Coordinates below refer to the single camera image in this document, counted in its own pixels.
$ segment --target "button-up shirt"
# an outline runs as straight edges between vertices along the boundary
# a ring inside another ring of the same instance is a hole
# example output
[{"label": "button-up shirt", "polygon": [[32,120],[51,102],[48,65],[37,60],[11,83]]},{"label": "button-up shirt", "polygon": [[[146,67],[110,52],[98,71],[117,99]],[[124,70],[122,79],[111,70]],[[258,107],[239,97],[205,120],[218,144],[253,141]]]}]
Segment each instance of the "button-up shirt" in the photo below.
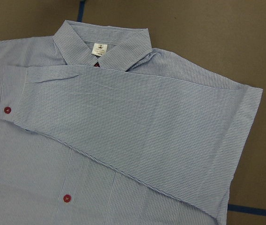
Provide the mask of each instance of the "button-up shirt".
[{"label": "button-up shirt", "polygon": [[0,41],[0,224],[225,224],[261,93],[147,29]]}]

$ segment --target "brown surface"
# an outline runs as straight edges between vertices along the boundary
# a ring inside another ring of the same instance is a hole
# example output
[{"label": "brown surface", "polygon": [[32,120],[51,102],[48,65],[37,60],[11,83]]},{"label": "brown surface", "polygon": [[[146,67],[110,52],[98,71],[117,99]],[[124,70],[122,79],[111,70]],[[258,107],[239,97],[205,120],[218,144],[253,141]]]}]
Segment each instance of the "brown surface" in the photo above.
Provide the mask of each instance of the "brown surface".
[{"label": "brown surface", "polygon": [[[0,1],[0,40],[53,35],[76,20],[78,0]],[[230,204],[266,209],[266,1],[87,0],[83,22],[149,28],[153,47],[264,89],[230,189]],[[229,212],[228,225],[266,224]]]}]

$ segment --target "striped fabric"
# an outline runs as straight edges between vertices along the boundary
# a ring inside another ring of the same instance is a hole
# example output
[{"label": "striped fabric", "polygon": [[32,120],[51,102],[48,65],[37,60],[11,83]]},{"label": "striped fabric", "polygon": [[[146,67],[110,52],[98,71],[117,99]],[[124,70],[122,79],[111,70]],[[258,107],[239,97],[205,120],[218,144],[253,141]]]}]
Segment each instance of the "striped fabric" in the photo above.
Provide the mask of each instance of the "striped fabric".
[{"label": "striped fabric", "polygon": [[147,29],[1,41],[0,224],[226,224],[261,93],[151,49]]}]

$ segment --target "folded sleeve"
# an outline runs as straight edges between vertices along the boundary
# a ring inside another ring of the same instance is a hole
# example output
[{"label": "folded sleeve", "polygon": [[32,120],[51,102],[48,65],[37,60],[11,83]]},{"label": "folded sleeve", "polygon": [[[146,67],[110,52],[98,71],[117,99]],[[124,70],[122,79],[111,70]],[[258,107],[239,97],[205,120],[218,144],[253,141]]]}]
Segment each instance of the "folded sleeve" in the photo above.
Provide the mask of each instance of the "folded sleeve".
[{"label": "folded sleeve", "polygon": [[218,218],[262,94],[223,82],[81,65],[7,67],[0,119]]}]

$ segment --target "blue stripe on surface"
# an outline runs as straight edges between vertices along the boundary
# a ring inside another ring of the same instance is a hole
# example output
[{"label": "blue stripe on surface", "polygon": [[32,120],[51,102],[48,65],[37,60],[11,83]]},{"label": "blue stripe on surface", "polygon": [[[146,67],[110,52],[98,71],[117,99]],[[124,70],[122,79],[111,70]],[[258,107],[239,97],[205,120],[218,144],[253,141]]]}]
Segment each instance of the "blue stripe on surface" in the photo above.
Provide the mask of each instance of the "blue stripe on surface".
[{"label": "blue stripe on surface", "polygon": [[266,216],[266,210],[246,207],[246,206],[240,206],[240,205],[228,204],[228,210],[234,211],[234,212],[243,212],[243,213],[250,213],[250,214],[255,214],[255,215],[260,215],[260,216]]},{"label": "blue stripe on surface", "polygon": [[77,22],[82,22],[83,12],[84,12],[84,4],[85,4],[85,0],[84,1],[80,1]]}]

